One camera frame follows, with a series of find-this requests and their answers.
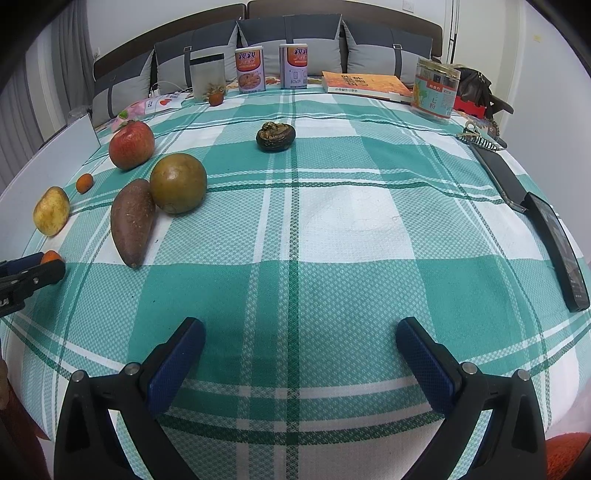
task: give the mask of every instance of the dried fruit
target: dried fruit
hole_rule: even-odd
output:
[[[59,253],[57,253],[55,250],[48,250],[43,255],[43,257],[41,259],[41,264],[43,265],[44,263],[51,262],[52,260],[64,261],[64,259],[61,257],[61,255]]]
[[[256,143],[265,152],[279,152],[289,148],[296,138],[296,129],[288,124],[267,122],[256,134]]]

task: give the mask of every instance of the screw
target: screw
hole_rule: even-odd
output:
[[[478,367],[474,365],[472,362],[464,362],[462,363],[462,370],[468,375],[474,375],[478,372]]]
[[[524,382],[527,382],[531,378],[530,373],[527,370],[523,370],[522,368],[517,371],[517,376]]]
[[[139,363],[131,362],[130,364],[125,365],[123,371],[125,372],[125,375],[135,375],[137,372],[139,372],[139,368]]]
[[[76,370],[74,373],[72,373],[70,380],[72,380],[73,382],[79,382],[84,378],[84,375],[86,375],[86,372],[84,372],[84,370]]]

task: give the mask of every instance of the smartphone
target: smartphone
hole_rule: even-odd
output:
[[[525,195],[524,206],[552,260],[566,306],[571,312],[588,309],[589,294],[579,262],[554,210],[531,192]]]
[[[537,195],[526,192],[509,165],[496,152],[475,144],[470,149],[488,173],[501,198],[513,210],[532,221],[552,261],[564,303],[571,312],[589,308],[589,294],[583,274],[558,217],[552,207]]]
[[[523,201],[527,192],[505,160],[498,153],[473,143],[470,143],[469,147],[482,168],[488,173],[496,189],[499,190],[505,203],[516,212],[525,213]]]

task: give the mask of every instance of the plaid bedsheet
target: plaid bedsheet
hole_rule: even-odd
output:
[[[570,407],[591,376],[589,312],[568,312],[532,224],[455,139],[461,126],[319,87],[188,103],[148,121],[155,155],[130,172],[114,168],[111,135],[100,135],[80,170],[94,188],[81,196],[73,178],[68,224],[27,248],[58,250],[66,278],[3,318],[0,338],[51,438],[74,370],[142,361],[187,316],[205,323],[206,346],[159,422],[202,480],[402,477],[441,421],[395,348],[407,316],[484,372],[530,369],[546,428]],[[289,150],[257,149],[265,121],[295,127]],[[114,247],[111,203],[178,151],[202,160],[206,200],[188,215],[159,212],[134,271]]]

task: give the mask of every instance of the headboard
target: headboard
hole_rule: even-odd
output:
[[[161,25],[153,30],[147,31],[139,37],[129,40],[127,43],[124,43],[99,58],[94,66],[95,79],[111,72],[137,55],[141,55],[142,53],[151,50],[154,48],[154,44],[159,41],[175,37],[176,35],[189,30],[207,27],[214,23],[224,22],[226,20],[239,20],[242,18],[246,18],[246,5],[233,4],[205,10]]]
[[[248,2],[247,18],[277,17],[297,14],[342,14],[343,18],[356,18],[372,23],[381,23],[410,33],[433,39],[431,55],[441,57],[443,52],[443,29],[428,20],[389,8],[347,0],[252,0]]]
[[[102,77],[123,65],[126,61],[151,50],[154,44],[172,38],[189,30],[206,27],[226,20],[239,20],[244,18],[277,17],[281,15],[296,14],[342,14],[344,18],[356,18],[367,22],[374,22],[399,28],[411,33],[426,35],[433,39],[431,55],[441,57],[443,46],[443,30],[437,24],[414,17],[403,12],[390,10],[389,8],[368,5],[361,2],[347,0],[298,0],[288,2],[285,0],[252,0],[245,4],[233,4],[225,7],[212,8],[188,17],[179,18],[153,30],[147,31],[139,37],[129,40],[127,43],[110,51],[99,58],[94,65],[95,79]],[[347,65],[346,42],[341,38],[341,55],[344,68]],[[152,79],[150,84],[156,82],[155,59],[152,60]]]

